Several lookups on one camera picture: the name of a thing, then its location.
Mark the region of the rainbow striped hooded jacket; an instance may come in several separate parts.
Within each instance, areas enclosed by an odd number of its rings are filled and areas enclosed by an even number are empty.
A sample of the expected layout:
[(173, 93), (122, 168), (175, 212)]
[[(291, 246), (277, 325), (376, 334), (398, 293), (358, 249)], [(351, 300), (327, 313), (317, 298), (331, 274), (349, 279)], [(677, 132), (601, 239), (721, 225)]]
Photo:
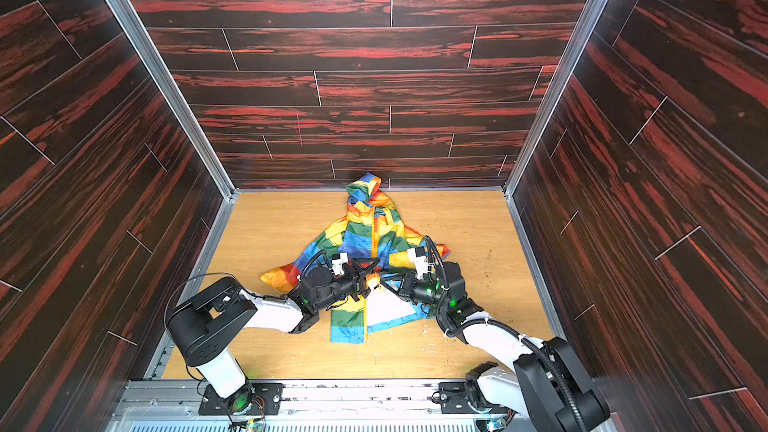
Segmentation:
[(362, 344), (373, 332), (426, 319), (419, 318), (409, 302), (384, 289), (380, 279), (386, 273), (415, 272), (407, 255), (410, 248), (425, 247), (430, 266), (447, 262), (450, 252), (408, 227), (380, 186), (380, 178), (370, 173), (350, 183), (345, 216), (321, 232), (293, 262), (261, 276), (264, 283), (287, 294), (311, 259), (329, 266), (332, 256), (341, 252), (349, 258), (378, 257), (376, 272), (367, 278), (371, 289), (367, 298), (358, 302), (348, 298), (324, 310), (330, 314), (330, 337), (335, 343)]

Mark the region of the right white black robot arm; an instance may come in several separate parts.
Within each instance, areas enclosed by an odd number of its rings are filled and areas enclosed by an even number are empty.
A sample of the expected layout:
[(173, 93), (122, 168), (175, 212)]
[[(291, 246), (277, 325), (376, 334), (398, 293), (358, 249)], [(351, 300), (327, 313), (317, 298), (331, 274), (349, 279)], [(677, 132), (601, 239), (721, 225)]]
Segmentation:
[(469, 408), (504, 409), (530, 420), (537, 431), (591, 431), (610, 418), (606, 399), (570, 344), (533, 338), (492, 318), (468, 296), (458, 264), (386, 273), (380, 283), (425, 307), (445, 336), (493, 357), (465, 375), (459, 401)]

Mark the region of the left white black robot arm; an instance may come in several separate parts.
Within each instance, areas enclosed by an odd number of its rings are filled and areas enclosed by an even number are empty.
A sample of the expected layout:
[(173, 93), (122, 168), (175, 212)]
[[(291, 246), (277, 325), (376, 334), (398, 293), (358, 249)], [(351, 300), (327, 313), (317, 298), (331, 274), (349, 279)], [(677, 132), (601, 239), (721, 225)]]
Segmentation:
[(290, 334), (307, 331), (334, 304), (366, 298), (370, 294), (367, 278), (378, 262), (344, 254), (329, 266), (311, 259), (297, 285), (280, 297), (254, 294), (226, 276), (176, 306), (165, 320), (166, 330), (185, 364), (196, 368), (221, 400), (242, 413), (250, 398), (248, 379), (228, 349), (237, 335), (245, 328)]

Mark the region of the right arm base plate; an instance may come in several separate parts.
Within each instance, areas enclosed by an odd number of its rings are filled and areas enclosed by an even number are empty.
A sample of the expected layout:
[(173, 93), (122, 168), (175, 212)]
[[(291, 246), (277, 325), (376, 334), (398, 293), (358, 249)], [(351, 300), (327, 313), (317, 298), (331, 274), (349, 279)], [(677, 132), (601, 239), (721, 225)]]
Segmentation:
[(519, 412), (519, 389), (494, 382), (440, 382), (430, 400), (442, 414), (506, 414)]

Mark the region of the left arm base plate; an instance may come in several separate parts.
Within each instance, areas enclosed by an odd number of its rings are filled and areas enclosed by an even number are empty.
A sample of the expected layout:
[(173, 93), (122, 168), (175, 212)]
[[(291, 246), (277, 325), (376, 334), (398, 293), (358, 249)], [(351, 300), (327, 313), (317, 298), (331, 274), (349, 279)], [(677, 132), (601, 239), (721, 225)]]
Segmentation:
[(222, 398), (212, 385), (207, 385), (198, 414), (231, 417), (277, 415), (283, 390), (283, 383), (250, 381), (232, 395)]

